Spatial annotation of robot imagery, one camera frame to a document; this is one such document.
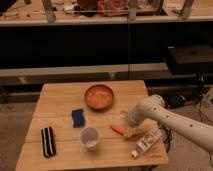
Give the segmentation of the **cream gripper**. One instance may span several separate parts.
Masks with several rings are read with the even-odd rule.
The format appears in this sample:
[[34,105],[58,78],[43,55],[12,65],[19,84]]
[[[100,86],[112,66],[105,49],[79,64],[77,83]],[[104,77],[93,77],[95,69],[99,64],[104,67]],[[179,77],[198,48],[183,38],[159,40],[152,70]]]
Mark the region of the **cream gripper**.
[[130,127],[125,125],[124,126],[124,132],[123,137],[125,139],[131,138],[136,135],[142,135],[147,131],[147,129],[144,126],[136,126],[136,127]]

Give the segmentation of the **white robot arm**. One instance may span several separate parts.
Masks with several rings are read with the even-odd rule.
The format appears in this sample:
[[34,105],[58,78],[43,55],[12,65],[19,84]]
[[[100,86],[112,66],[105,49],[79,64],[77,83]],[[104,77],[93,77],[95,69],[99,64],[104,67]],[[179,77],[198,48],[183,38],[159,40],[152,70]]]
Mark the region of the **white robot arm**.
[[127,112],[129,127],[137,127],[147,118],[168,126],[200,148],[213,154],[213,126],[167,110],[165,101],[160,95],[142,98]]

